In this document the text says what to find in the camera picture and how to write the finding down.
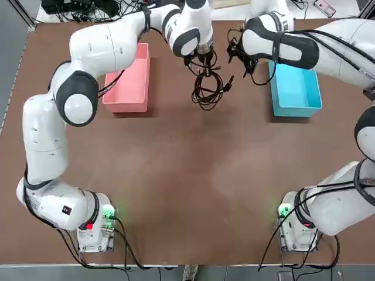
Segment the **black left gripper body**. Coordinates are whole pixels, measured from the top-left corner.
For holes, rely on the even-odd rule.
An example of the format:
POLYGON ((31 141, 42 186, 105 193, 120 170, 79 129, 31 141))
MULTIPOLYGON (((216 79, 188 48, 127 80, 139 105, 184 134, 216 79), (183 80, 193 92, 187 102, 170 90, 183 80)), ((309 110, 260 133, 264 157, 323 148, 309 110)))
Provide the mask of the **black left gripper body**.
POLYGON ((199 60, 199 63, 194 62, 195 66, 207 70, 216 70, 215 65, 217 62, 217 54, 214 50, 209 50, 205 54, 199 53, 197 50, 195 50, 194 59, 199 60))

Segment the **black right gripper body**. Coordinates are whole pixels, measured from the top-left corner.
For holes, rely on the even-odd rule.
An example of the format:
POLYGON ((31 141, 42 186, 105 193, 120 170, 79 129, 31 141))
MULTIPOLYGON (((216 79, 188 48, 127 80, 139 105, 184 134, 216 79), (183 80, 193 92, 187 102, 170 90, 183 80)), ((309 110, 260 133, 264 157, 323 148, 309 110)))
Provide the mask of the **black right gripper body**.
POLYGON ((243 50, 240 42, 235 42, 234 51, 235 51, 236 57, 242 63, 250 63, 252 61, 252 58, 243 50))

